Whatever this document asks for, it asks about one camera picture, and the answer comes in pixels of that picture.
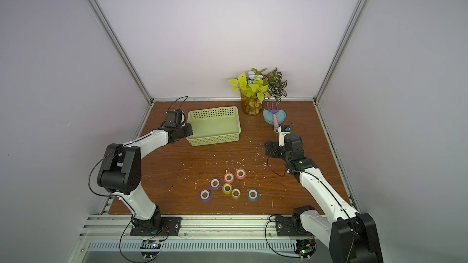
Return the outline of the purple tape roll front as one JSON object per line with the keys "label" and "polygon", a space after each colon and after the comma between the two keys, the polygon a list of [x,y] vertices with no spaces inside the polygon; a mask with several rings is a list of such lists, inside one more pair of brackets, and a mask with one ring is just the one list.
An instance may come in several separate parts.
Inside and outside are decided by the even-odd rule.
{"label": "purple tape roll front", "polygon": [[201,192],[200,192],[200,195],[199,195],[199,198],[201,201],[203,202],[208,202],[210,200],[210,197],[211,197],[211,191],[208,190],[208,189],[203,189]]}

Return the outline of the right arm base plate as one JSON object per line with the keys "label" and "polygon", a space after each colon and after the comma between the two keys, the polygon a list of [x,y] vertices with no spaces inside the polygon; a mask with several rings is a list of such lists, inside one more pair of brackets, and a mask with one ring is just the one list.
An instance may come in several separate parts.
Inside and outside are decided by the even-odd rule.
{"label": "right arm base plate", "polygon": [[275,224],[275,231],[278,237],[312,237],[312,234],[305,231],[294,216],[275,215],[271,217]]}

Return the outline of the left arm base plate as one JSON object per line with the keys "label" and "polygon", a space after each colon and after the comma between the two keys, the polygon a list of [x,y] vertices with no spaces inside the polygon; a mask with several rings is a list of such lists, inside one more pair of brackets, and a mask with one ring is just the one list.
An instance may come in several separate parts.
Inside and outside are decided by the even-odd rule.
{"label": "left arm base plate", "polygon": [[152,220],[132,219],[131,236],[178,236],[182,218],[156,217]]}

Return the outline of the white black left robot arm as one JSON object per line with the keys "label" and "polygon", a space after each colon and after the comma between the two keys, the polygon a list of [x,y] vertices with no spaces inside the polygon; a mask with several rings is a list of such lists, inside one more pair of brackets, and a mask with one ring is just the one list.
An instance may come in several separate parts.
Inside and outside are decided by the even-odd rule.
{"label": "white black left robot arm", "polygon": [[166,112],[161,126],[126,144],[107,146],[97,185],[114,194],[130,210],[134,227],[156,232],[163,227],[160,210],[141,184],[142,159],[153,151],[193,134],[182,110]]}

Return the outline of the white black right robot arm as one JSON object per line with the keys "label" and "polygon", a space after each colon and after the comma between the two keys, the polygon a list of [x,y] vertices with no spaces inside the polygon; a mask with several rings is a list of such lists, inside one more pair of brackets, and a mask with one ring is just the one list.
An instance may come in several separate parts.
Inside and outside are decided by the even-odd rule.
{"label": "white black right robot arm", "polygon": [[265,155],[284,161],[294,176],[315,199],[325,216],[310,206],[297,208],[293,215],[300,230],[328,246],[334,263],[382,263],[379,234],[374,219],[359,213],[325,179],[318,165],[305,156],[302,138],[289,133],[279,142],[267,141]]}

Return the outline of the light green perforated storage basket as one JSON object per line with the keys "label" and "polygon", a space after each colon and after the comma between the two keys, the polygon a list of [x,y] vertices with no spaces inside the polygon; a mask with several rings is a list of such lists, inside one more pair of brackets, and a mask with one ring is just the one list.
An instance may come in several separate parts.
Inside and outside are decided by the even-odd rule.
{"label": "light green perforated storage basket", "polygon": [[186,139],[194,147],[239,141],[241,124],[237,107],[193,110],[188,121],[193,134]]}

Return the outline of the purple tape roll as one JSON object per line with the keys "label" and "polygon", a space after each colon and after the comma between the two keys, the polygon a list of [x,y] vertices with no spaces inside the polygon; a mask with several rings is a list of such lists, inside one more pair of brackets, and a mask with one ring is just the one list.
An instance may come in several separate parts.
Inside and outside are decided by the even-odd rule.
{"label": "purple tape roll", "polygon": [[212,190],[217,190],[217,189],[219,189],[220,187],[221,187],[221,181],[220,181],[220,179],[218,179],[218,178],[213,178],[213,179],[211,179],[211,181],[210,181],[210,188],[211,188]]}
{"label": "purple tape roll", "polygon": [[211,191],[208,190],[208,189],[203,189],[201,192],[200,192],[200,195],[199,195],[199,198],[201,201],[203,202],[208,202],[210,200],[210,197],[211,197]]}

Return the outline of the yellow tape roll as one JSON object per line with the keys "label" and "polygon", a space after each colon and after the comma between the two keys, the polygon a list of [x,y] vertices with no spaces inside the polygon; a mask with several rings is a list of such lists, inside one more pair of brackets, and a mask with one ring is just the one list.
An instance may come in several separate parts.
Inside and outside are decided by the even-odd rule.
{"label": "yellow tape roll", "polygon": [[232,193],[233,187],[231,183],[224,183],[222,186],[222,192],[225,195],[230,195]]}

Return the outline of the pink tape roll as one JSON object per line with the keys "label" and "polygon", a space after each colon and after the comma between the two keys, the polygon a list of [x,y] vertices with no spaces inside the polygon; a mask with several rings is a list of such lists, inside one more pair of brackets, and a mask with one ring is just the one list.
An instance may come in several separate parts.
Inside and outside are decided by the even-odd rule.
{"label": "pink tape roll", "polygon": [[235,180],[235,174],[231,172],[227,172],[224,175],[224,182],[225,183],[232,183]]}

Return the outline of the blue tape roll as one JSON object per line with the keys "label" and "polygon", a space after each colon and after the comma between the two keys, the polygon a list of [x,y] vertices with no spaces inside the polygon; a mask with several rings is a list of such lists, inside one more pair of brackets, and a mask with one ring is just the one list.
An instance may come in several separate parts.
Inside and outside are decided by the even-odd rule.
{"label": "blue tape roll", "polygon": [[247,197],[251,202],[257,201],[259,196],[260,195],[259,195],[258,191],[256,189],[254,189],[254,188],[249,189],[248,192],[247,192]]}

